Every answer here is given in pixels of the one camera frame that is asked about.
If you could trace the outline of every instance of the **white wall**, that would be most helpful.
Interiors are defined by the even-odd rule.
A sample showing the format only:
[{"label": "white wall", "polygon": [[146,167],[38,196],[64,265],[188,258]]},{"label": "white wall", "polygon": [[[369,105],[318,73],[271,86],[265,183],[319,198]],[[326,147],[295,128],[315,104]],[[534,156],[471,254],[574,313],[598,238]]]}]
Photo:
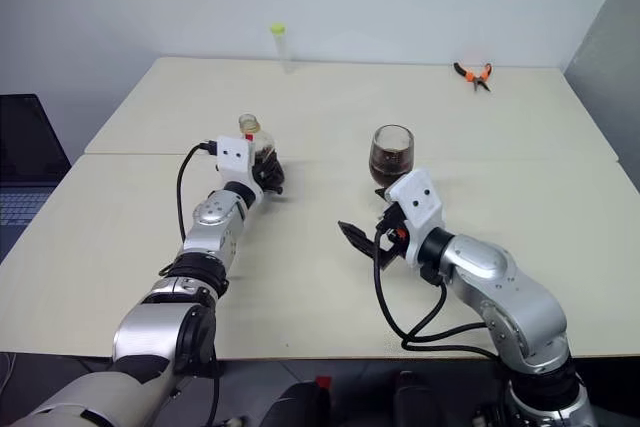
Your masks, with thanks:
[{"label": "white wall", "polygon": [[40,94],[72,160],[161,54],[565,67],[604,0],[0,0],[0,92]]}]

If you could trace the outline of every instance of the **red component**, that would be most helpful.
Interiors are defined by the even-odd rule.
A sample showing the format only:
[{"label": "red component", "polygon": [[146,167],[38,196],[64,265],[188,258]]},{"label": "red component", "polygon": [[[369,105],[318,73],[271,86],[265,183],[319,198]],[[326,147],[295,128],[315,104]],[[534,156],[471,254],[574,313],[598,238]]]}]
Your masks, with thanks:
[{"label": "red component", "polygon": [[319,375],[318,377],[316,377],[316,384],[318,384],[323,389],[329,390],[331,388],[331,377]]}]

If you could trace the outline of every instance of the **floor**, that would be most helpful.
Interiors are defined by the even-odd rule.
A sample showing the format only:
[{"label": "floor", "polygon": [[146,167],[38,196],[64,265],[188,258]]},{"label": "floor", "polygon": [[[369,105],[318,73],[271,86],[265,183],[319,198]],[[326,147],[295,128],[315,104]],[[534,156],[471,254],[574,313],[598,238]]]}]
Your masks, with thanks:
[{"label": "floor", "polygon": [[[599,378],[603,384],[600,389],[594,387],[592,399],[595,394],[596,397],[602,397],[605,406],[610,409],[628,409],[628,406],[620,407],[622,404],[616,405],[615,402],[624,400],[624,392],[630,399],[637,395],[635,379],[640,373],[640,359],[631,363],[620,363],[615,359],[613,363],[606,362],[602,365],[592,363],[591,367],[595,366],[595,369],[589,365],[583,366],[590,391],[589,384],[595,384],[592,379]],[[26,415],[55,391],[85,374],[87,367],[102,370],[105,366],[95,360],[86,360],[83,365],[68,357],[20,355],[14,375],[0,398],[0,425],[7,425]],[[402,370],[420,372],[433,386],[437,386],[449,427],[470,425],[469,419],[475,407],[494,400],[497,390],[493,366],[489,361],[234,361],[226,362],[224,368],[217,419],[244,415],[249,417],[253,426],[259,425],[271,404],[287,387],[299,381],[313,380],[319,375],[332,377],[334,411],[342,419],[353,416],[356,411],[362,413],[384,407],[389,398],[387,387]],[[0,367],[0,378],[3,378],[3,369],[4,366]],[[625,375],[628,385],[612,381],[620,375]],[[204,424],[212,397],[212,381],[192,379],[186,382],[182,394],[161,410],[154,427],[200,427]],[[603,395],[609,394],[601,392],[608,392],[614,400],[605,399]],[[633,413],[640,416],[640,411]],[[601,426],[640,426],[640,420],[612,416],[603,410],[598,410],[597,415]]]}]

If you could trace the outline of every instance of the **orange pliers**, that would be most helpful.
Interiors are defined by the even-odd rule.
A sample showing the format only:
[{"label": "orange pliers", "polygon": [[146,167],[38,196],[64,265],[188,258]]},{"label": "orange pliers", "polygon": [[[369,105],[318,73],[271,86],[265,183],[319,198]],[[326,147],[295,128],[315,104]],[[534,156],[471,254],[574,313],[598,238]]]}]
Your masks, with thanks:
[{"label": "orange pliers", "polygon": [[492,70],[491,64],[485,64],[484,70],[479,76],[476,76],[476,74],[474,74],[470,70],[463,69],[462,67],[460,67],[460,64],[458,62],[455,62],[453,64],[453,68],[456,69],[456,72],[458,72],[461,76],[467,79],[467,82],[473,82],[474,91],[477,91],[478,85],[481,85],[482,87],[484,87],[484,90],[486,90],[487,92],[491,92],[491,90],[487,86],[487,79],[491,75]]}]

